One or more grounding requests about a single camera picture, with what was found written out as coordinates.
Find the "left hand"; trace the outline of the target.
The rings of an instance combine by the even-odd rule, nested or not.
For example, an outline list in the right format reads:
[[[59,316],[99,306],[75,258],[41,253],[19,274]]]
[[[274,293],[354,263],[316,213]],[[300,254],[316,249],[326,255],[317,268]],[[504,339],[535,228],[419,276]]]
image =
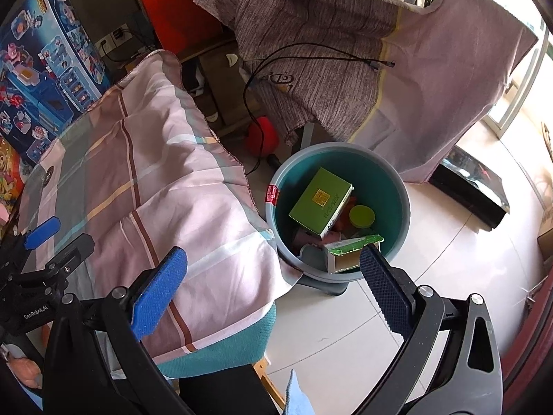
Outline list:
[[[29,389],[42,389],[42,374],[38,365],[26,358],[8,357],[8,366],[18,381]]]

